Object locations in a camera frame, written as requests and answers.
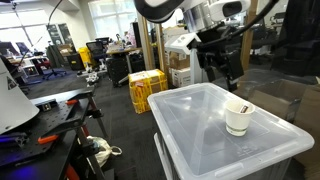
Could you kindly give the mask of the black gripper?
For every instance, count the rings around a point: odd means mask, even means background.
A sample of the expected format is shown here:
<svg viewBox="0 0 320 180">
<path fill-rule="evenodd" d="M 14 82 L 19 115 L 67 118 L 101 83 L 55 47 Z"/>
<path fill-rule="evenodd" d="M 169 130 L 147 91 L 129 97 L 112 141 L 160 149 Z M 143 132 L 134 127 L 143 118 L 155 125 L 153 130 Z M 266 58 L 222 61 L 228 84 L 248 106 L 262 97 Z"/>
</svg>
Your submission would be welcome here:
<svg viewBox="0 0 320 180">
<path fill-rule="evenodd" d="M 244 75 L 240 60 L 240 37 L 210 45 L 207 48 L 198 48 L 197 57 L 200 67 L 206 72 L 208 80 L 213 82 L 217 70 L 227 79 L 230 92 L 237 89 L 239 77 Z"/>
</svg>

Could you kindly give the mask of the white robot base cone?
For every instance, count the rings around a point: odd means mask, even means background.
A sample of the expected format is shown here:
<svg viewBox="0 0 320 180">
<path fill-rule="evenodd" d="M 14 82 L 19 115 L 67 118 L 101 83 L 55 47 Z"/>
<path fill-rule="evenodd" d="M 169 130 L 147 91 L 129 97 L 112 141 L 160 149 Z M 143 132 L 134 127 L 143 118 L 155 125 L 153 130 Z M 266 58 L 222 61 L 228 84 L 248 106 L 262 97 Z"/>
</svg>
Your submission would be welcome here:
<svg viewBox="0 0 320 180">
<path fill-rule="evenodd" d="M 39 112 L 0 61 L 0 134 L 26 123 Z"/>
</svg>

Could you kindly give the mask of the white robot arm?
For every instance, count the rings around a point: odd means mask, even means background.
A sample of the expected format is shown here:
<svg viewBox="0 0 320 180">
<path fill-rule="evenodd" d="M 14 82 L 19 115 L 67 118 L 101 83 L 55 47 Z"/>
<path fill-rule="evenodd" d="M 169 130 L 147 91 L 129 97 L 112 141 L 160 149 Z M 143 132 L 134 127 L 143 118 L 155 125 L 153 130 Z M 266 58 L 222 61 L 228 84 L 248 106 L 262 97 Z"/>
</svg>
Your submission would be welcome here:
<svg viewBox="0 0 320 180">
<path fill-rule="evenodd" d="M 237 89 L 244 75 L 240 52 L 231 49 L 238 29 L 225 24 L 227 18 L 245 12 L 251 0 L 133 0 L 137 12 L 149 22 L 162 24 L 181 10 L 188 33 L 171 46 L 190 55 L 191 83 L 213 82 L 217 70 L 227 89 Z"/>
</svg>

